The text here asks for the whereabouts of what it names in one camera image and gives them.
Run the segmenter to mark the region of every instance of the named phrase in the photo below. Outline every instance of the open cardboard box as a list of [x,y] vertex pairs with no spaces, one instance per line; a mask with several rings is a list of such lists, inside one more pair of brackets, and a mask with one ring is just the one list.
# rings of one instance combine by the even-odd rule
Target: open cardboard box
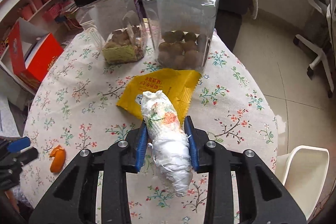
[[23,88],[35,94],[63,49],[51,33],[22,18],[14,24],[8,43],[0,65]]

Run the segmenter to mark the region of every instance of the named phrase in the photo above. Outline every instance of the round table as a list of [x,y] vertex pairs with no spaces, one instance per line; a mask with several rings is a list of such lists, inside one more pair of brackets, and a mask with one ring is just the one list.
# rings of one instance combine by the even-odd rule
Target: round table
[[[82,32],[55,62],[36,93],[24,133],[40,152],[21,173],[21,189],[34,207],[58,176],[49,170],[53,147],[60,144],[65,148],[68,164],[81,149],[105,150],[140,126],[141,121],[117,107],[116,102],[132,76],[160,69],[151,45],[148,36],[145,57],[136,63],[108,65],[91,34]],[[188,115],[210,139],[233,151],[252,149],[274,171],[278,138],[275,116],[249,72],[216,32]],[[237,223],[238,196],[234,174],[232,177]],[[101,172],[97,223],[102,178]],[[194,173],[187,195],[175,197],[155,176],[148,149],[139,174],[127,174],[132,223],[203,223],[207,179],[207,174]]]

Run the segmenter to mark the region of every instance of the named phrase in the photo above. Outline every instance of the yellow wrapper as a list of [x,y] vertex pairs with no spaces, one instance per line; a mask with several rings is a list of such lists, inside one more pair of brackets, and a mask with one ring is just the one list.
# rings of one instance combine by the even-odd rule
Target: yellow wrapper
[[177,111],[180,124],[188,112],[191,95],[201,74],[194,70],[162,69],[146,75],[135,76],[126,86],[123,95],[117,102],[120,106],[142,119],[141,100],[144,91],[162,90]]

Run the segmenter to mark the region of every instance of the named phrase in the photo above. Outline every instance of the silver screw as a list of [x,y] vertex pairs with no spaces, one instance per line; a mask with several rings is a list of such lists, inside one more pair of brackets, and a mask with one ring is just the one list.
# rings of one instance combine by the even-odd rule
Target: silver screw
[[214,147],[216,147],[216,142],[214,142],[214,141],[208,141],[207,142],[207,147],[210,147],[210,148],[214,148]]
[[119,147],[126,147],[128,145],[128,142],[127,141],[120,141],[119,143],[118,143],[118,146]]
[[246,150],[245,155],[248,156],[249,158],[254,157],[255,153],[252,150]]
[[89,154],[89,150],[88,149],[83,149],[79,152],[81,157],[86,157]]

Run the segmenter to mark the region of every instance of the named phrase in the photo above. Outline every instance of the clear plastic container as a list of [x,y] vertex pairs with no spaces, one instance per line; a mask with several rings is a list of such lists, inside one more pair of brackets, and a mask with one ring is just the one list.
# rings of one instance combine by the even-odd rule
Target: clear plastic container
[[219,0],[142,0],[162,67],[202,71]]
[[95,32],[95,44],[109,64],[138,61],[144,56],[146,29],[138,0],[74,0],[76,19]]

